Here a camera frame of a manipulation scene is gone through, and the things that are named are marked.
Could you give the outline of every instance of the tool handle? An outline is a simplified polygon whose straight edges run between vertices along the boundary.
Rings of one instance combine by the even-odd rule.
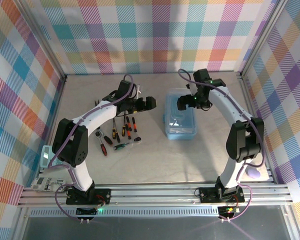
[[[132,132],[132,127],[128,116],[126,116],[126,121],[128,123],[129,131]]]
[[[103,136],[103,137],[107,144],[109,144],[109,145],[114,144],[108,136]]]
[[[126,135],[126,127],[122,126],[122,137]]]
[[[116,145],[116,146],[113,147],[113,150],[123,149],[126,145],[127,145],[126,143]]]
[[[131,135],[130,135],[128,124],[125,124],[125,130],[126,130],[126,134],[128,134],[128,139],[130,140],[131,139]]]
[[[137,124],[136,124],[136,120],[134,117],[132,117],[132,123],[133,123],[133,128],[134,128],[134,132],[137,132]]]
[[[116,132],[116,133],[115,133],[115,136],[116,136],[116,140],[118,141],[118,143],[120,143],[120,137],[119,137],[119,133],[118,133],[118,132]]]
[[[135,139],[133,139],[133,141],[139,143],[141,142],[141,137],[137,136]]]
[[[104,144],[100,144],[100,146],[101,146],[101,150],[102,150],[102,152],[103,152],[103,155],[107,156],[108,153],[107,153],[107,150],[106,150],[105,145],[104,145]]]

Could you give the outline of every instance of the plastic container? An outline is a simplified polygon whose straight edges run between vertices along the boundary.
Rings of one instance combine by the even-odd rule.
[[[197,123],[193,107],[179,111],[178,98],[190,94],[187,88],[171,88],[165,97],[165,133],[170,140],[191,140],[197,134]]]

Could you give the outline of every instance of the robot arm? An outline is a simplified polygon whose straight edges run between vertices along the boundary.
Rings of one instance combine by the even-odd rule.
[[[88,137],[89,135],[101,126],[104,122],[113,119],[121,112],[128,112],[128,114],[148,111],[154,109],[156,100],[148,96],[146,101],[143,98],[135,99],[132,96],[132,91],[123,100],[116,102],[113,105],[102,107],[110,104],[121,97],[123,97],[130,89],[131,82],[122,80],[118,90],[113,91],[108,96],[104,97],[102,101],[93,109],[101,107],[101,109],[88,115],[75,129],[73,138],[68,141],[58,159],[69,165],[75,178],[75,185],[72,187],[75,194],[81,196],[85,203],[91,203],[94,197],[95,184],[91,179],[86,166],[86,157],[88,155]],[[52,145],[52,152],[56,153],[65,142],[70,134],[72,128],[83,118],[83,114],[72,120],[66,118],[62,119],[57,127],[55,138]]]
[[[217,89],[206,85],[190,83],[187,87],[190,89],[191,94],[181,96],[177,101],[179,110],[185,110],[186,105],[197,109],[210,108],[215,105],[231,127],[226,141],[229,159],[223,173],[216,181],[219,196],[224,198],[238,192],[237,176],[240,169],[244,163],[250,163],[261,152],[258,138],[243,114],[253,122],[262,139],[264,136],[264,122],[261,118],[254,118],[245,111],[231,96],[226,84],[221,79],[212,80],[207,69],[198,70],[193,76],[196,82],[213,85],[225,93],[224,95]],[[239,106],[241,112],[229,98]]]

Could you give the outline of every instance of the colorful plaid wall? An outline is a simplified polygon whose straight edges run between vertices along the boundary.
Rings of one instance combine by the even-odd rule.
[[[112,74],[239,69],[276,0],[27,2],[66,73]]]
[[[300,0],[289,0],[247,77],[271,161],[300,220]]]
[[[13,0],[0,0],[0,240],[34,177],[59,79]]]

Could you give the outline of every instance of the screwdriver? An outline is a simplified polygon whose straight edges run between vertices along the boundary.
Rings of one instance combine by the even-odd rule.
[[[115,134],[116,140],[118,141],[118,143],[120,143],[120,137],[119,137],[119,133],[117,131],[115,118],[113,118],[113,129],[114,130],[112,130],[112,138],[113,138],[113,134]]]
[[[107,156],[108,153],[107,153],[105,145],[102,143],[100,132],[96,131],[95,135],[96,135],[96,138],[99,139],[99,141],[100,141],[100,146],[101,146],[101,150],[103,152],[103,155]]]
[[[136,124],[136,120],[134,117],[132,117],[132,123],[133,123],[133,128],[134,128],[134,132],[137,132],[137,124]]]
[[[125,130],[126,130],[126,134],[128,134],[128,139],[130,140],[131,139],[131,135],[130,135],[128,124],[125,124]]]
[[[128,116],[126,116],[126,122],[128,123],[129,131],[132,132],[132,128],[131,128],[131,124],[130,124],[130,120],[129,120]]]
[[[123,126],[122,126],[122,137],[126,135],[126,111],[124,111],[123,116]]]
[[[116,139],[116,122],[113,118],[112,139]]]

